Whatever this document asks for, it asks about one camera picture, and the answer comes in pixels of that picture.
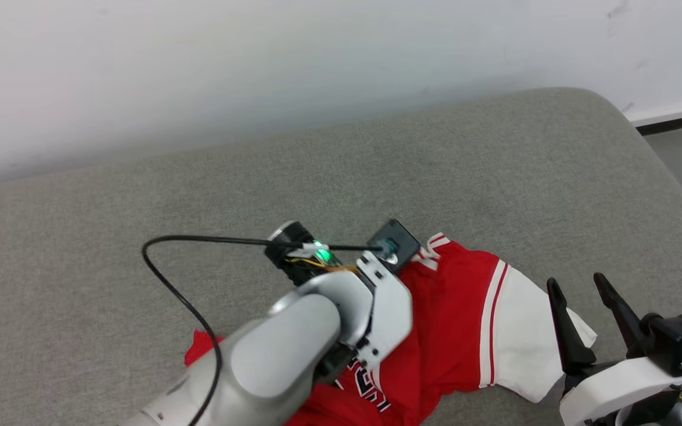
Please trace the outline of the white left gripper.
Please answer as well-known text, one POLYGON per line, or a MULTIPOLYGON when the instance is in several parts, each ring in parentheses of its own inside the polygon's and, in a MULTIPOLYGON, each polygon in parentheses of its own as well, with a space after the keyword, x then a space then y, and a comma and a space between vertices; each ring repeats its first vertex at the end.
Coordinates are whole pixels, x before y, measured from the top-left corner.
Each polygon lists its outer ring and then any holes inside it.
POLYGON ((269 314, 303 296, 322 295, 339 313, 338 346, 365 367, 379 366, 411 332, 411 293, 400 273, 390 272, 368 243, 352 264, 343 264, 335 248, 316 239, 300 222, 287 222, 270 235, 265 254, 295 286, 269 314))

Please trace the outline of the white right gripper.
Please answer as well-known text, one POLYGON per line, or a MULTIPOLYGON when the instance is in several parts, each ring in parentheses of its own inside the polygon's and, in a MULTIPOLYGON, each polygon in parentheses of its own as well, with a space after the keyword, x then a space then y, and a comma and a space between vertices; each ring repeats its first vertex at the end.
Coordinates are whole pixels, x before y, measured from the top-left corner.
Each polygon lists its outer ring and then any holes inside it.
MULTIPOLYGON (((651 326, 661 315, 650 312, 639 318, 604 273, 596 272, 593 280, 601 301, 615 319, 627 347, 628 360, 584 379, 561 398, 559 413, 565 426, 584 426, 586 420, 603 418, 670 385, 682 385, 682 375, 672 376, 651 359, 639 358, 654 353, 655 335, 651 326)), ((557 280, 550 277, 546 287, 561 370, 566 375, 579 375, 596 363, 596 356, 580 337, 557 280)))

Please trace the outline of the red white jersey shirt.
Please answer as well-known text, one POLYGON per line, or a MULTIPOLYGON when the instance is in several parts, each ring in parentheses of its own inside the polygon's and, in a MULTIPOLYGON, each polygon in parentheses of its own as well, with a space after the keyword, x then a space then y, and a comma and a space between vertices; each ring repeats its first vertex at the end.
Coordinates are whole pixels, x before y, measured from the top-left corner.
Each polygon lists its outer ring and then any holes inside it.
POLYGON ((401 272, 414 328, 376 369, 352 359, 286 426, 419 426, 442 396, 499 385, 540 402, 563 372, 548 297, 495 254, 436 234, 401 272))

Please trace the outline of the black white wall baseboard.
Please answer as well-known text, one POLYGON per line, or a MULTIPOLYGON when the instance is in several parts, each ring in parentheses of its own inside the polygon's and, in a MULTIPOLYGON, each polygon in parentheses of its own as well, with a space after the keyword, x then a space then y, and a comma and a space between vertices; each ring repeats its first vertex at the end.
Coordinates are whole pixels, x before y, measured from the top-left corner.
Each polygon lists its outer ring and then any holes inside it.
POLYGON ((629 121, 644 136, 682 130, 682 106, 647 115, 634 115, 629 121))

